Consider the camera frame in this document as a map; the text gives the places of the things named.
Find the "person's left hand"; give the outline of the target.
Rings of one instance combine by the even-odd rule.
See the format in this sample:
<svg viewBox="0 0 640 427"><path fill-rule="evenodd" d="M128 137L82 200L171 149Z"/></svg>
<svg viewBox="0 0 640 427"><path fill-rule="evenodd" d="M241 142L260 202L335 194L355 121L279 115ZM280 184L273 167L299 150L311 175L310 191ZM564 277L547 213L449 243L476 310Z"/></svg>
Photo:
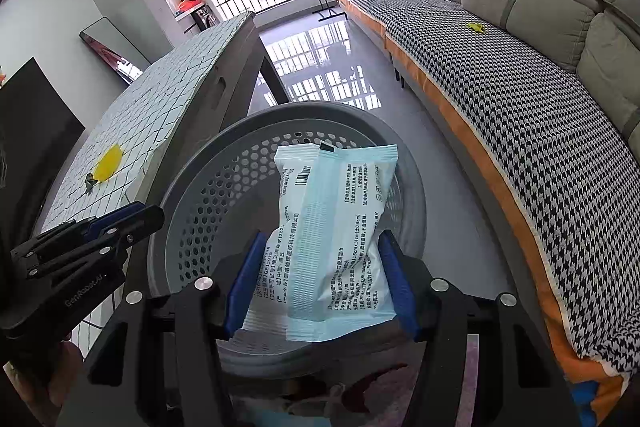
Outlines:
<svg viewBox="0 0 640 427"><path fill-rule="evenodd" d="M3 365L9 382L41 426L56 424L70 389L84 365L84 357L70 336L60 342L55 355L54 373L47 384L32 383L10 362Z"/></svg>

